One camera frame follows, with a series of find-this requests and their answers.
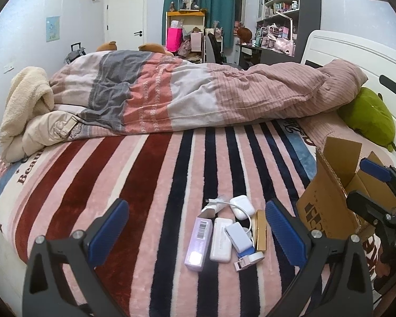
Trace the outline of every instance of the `barcode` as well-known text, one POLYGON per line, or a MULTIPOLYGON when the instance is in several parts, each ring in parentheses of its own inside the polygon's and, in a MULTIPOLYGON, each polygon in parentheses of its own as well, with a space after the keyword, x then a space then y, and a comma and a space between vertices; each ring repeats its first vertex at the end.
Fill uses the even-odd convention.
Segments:
POLYGON ((205 230, 206 229, 207 229, 207 222, 206 221, 200 222, 197 238, 199 238, 200 240, 205 239, 205 230))

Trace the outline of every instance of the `open cardboard box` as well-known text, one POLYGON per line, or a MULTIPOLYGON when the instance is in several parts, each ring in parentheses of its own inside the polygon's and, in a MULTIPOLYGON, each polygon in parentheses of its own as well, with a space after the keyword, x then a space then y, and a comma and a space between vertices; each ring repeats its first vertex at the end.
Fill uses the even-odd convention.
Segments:
MULTIPOLYGON (((387 184, 356 168, 361 143, 328 137, 324 153, 317 149, 317 174, 296 207, 308 230, 321 230, 329 238, 346 239, 357 234, 366 241, 374 234, 374 226, 358 217, 346 206, 347 193, 359 190, 396 213, 396 197, 387 184)), ((368 157, 381 164, 375 153, 368 157)))

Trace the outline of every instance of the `headboard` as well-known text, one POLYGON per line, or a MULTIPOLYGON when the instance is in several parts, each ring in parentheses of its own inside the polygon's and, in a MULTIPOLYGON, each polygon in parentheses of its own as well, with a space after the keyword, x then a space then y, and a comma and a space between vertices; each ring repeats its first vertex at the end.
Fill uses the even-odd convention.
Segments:
MULTIPOLYGON (((368 39, 331 31, 317 30, 311 33, 305 47, 302 64, 323 66, 335 58, 357 64, 367 75, 364 84, 376 93, 393 115, 396 126, 396 50, 368 39), (388 88, 380 83, 388 81, 388 88)), ((396 151, 389 153, 396 167, 396 151)))

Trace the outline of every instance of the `green pillow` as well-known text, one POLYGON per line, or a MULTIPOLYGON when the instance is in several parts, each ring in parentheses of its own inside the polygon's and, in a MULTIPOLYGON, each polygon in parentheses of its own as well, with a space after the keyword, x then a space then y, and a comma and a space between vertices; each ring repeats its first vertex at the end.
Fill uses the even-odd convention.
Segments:
POLYGON ((393 117, 381 95, 362 87, 356 98, 337 111, 347 126, 371 142, 396 150, 393 143, 396 135, 393 117))

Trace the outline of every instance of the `fleece bed sheet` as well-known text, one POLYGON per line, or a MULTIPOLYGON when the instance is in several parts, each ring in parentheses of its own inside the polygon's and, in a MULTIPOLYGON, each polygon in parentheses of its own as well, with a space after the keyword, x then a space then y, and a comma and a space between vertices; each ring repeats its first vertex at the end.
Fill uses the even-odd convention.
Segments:
MULTIPOLYGON (((246 194, 257 209, 276 196, 293 213, 315 174, 314 152, 288 119, 78 140, 11 165, 0 158, 0 232, 27 262, 36 236, 86 229, 121 197, 130 220, 96 271, 129 316, 265 316, 297 273, 270 229, 257 266, 236 273, 206 259, 195 273, 183 264, 194 220, 204 199, 219 195, 246 194)), ((228 207, 218 217, 234 219, 228 207)), ((309 309, 327 277, 326 268, 309 309)))

